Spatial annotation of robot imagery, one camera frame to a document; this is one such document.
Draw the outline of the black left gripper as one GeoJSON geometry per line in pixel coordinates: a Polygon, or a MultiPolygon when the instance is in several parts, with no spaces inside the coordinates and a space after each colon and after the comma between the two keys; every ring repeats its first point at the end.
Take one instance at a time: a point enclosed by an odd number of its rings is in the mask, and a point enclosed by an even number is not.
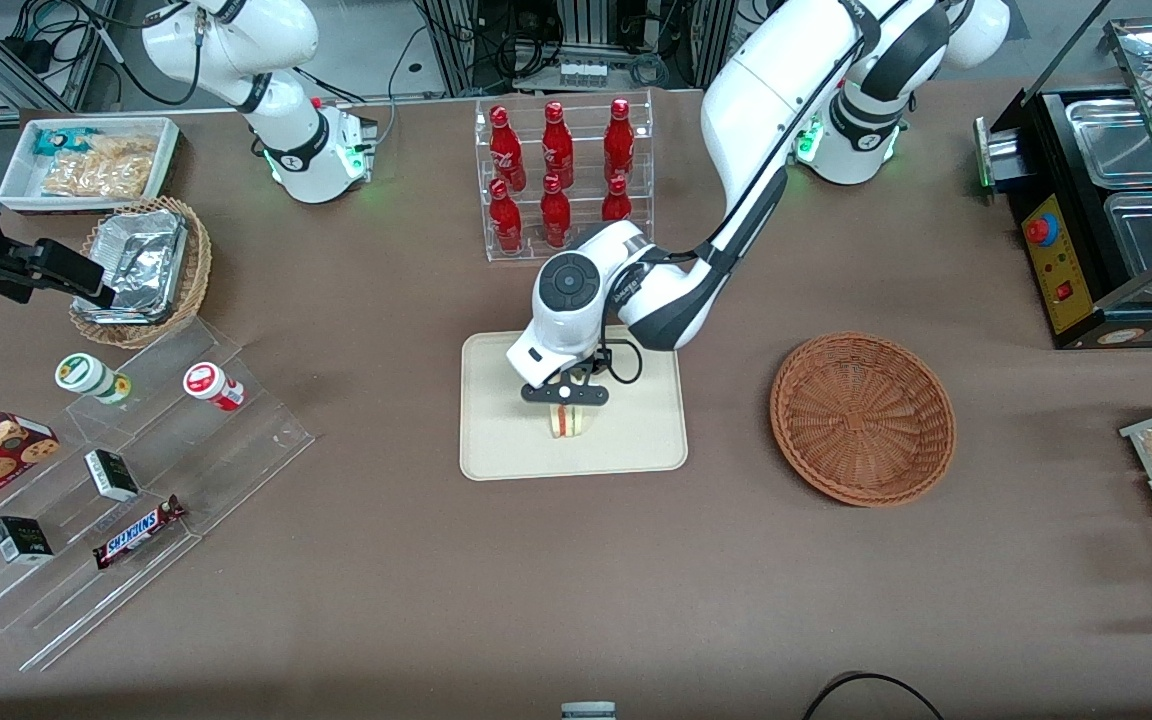
{"type": "Polygon", "coordinates": [[[547,406],[550,420],[556,420],[556,406],[584,406],[582,416],[594,418],[596,406],[607,406],[611,392],[593,382],[594,364],[577,364],[550,377],[539,387],[524,386],[520,391],[526,404],[547,406]]]}

